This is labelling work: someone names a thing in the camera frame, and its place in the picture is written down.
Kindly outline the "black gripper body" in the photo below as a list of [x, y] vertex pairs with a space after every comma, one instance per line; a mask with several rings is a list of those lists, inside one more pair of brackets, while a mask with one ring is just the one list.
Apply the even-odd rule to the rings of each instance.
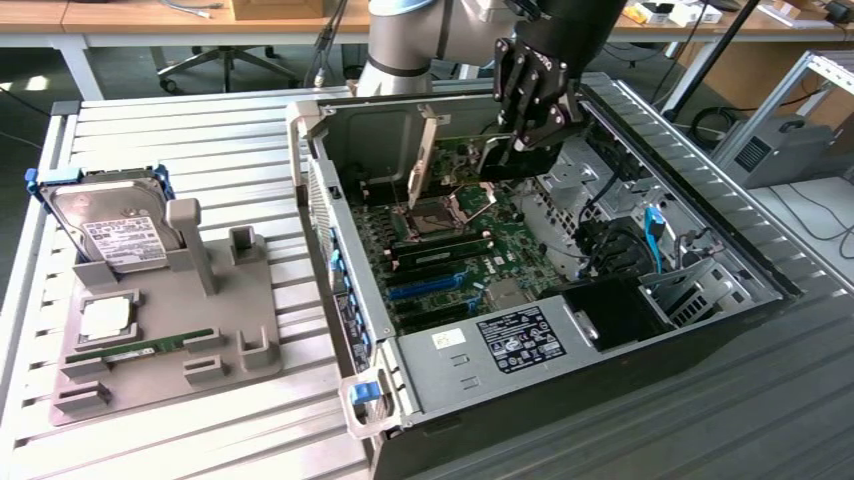
[[579, 79], [599, 54], [626, 0], [514, 1], [526, 19], [517, 23], [517, 39]]

